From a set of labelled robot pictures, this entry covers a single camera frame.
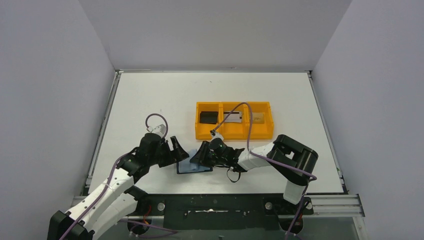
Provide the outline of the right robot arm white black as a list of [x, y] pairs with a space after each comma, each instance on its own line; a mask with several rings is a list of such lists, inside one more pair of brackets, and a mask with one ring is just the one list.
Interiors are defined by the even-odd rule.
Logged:
[[309, 183], [316, 180], [313, 170], [318, 157], [316, 151], [284, 134], [252, 149], [230, 147], [216, 134], [210, 141], [202, 142], [190, 163], [207, 168], [223, 167], [238, 174], [272, 166], [287, 180], [283, 199], [296, 205]]

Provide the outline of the blue leather card holder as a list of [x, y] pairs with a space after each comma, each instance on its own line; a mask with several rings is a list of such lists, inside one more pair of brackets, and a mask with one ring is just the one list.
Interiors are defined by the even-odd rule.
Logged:
[[197, 153], [197, 149], [191, 149], [188, 151], [188, 155], [189, 157], [178, 162], [176, 164], [176, 173], [178, 175], [182, 175], [182, 174], [195, 174], [195, 173], [207, 173], [207, 172], [212, 172], [213, 168], [212, 167], [206, 167], [206, 166], [202, 166], [199, 165], [197, 163], [191, 163], [190, 159]]

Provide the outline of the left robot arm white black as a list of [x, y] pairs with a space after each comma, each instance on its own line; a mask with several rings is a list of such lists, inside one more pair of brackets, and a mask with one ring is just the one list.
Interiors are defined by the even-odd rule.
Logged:
[[136, 211], [147, 193], [135, 184], [150, 167], [176, 164], [189, 157], [177, 138], [172, 145], [157, 133], [146, 133], [139, 146], [120, 156], [108, 177], [69, 210], [57, 211], [49, 221], [49, 240], [97, 240], [123, 217]]

